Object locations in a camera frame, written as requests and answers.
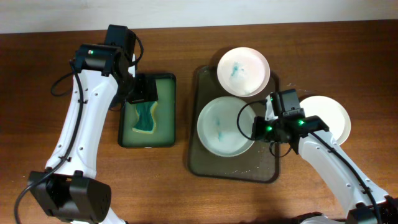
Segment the green yellow sponge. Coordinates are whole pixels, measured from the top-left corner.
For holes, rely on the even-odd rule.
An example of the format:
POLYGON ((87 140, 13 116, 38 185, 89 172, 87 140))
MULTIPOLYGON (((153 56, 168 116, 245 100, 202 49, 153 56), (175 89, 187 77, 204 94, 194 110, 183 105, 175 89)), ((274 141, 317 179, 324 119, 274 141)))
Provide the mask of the green yellow sponge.
POLYGON ((148 101, 136 105, 137 122, 132 127, 134 132, 142 134, 154 133, 156 128, 156 121, 154 118, 156 107, 156 101, 148 101))

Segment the cream plate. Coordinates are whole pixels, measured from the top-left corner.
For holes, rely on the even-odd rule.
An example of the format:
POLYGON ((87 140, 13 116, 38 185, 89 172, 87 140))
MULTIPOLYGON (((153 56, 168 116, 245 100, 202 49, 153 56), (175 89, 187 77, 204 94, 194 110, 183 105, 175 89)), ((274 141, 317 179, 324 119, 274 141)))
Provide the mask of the cream plate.
POLYGON ((334 139, 342 145, 351 132, 351 120, 345 108, 327 96, 310 96, 300 102, 305 115, 318 116, 329 127, 334 139))

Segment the pale green plate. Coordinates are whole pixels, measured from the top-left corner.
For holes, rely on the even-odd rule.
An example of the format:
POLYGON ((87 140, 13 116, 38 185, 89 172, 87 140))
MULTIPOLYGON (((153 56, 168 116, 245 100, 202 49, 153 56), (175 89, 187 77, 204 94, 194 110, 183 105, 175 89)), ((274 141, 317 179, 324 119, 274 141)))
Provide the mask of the pale green plate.
POLYGON ((199 114, 197 134, 200 142, 217 156, 238 156, 254 144, 248 137, 255 115, 254 110, 239 98, 216 98, 199 114))

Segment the pink plate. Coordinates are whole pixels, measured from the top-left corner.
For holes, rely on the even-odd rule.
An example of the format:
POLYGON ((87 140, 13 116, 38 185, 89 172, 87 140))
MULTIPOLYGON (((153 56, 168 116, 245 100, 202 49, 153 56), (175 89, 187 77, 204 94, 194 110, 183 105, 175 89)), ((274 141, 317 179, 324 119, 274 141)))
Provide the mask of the pink plate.
POLYGON ((250 97, 265 89, 271 69, 265 56, 249 47, 227 51, 217 65, 220 85, 230 94, 250 97))

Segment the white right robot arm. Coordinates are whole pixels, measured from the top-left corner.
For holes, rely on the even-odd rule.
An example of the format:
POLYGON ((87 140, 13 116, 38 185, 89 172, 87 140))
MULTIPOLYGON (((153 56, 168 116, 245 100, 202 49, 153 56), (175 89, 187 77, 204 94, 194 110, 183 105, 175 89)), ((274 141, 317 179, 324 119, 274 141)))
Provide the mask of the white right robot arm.
POLYGON ((289 144, 318 172, 338 199, 346 223, 397 223, 397 199, 361 171, 318 116, 273 121, 257 116, 252 137, 289 144))

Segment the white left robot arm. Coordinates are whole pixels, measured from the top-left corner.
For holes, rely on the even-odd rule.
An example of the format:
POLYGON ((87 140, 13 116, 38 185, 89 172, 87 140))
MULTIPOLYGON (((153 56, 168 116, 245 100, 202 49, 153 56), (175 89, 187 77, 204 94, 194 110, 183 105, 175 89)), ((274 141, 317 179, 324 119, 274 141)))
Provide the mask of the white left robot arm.
POLYGON ((30 192, 49 217, 65 223, 124 223, 111 208, 111 187, 96 180, 106 115, 117 103, 155 101, 154 81, 137 75, 134 44, 83 44, 70 60, 72 97, 58 143, 30 192))

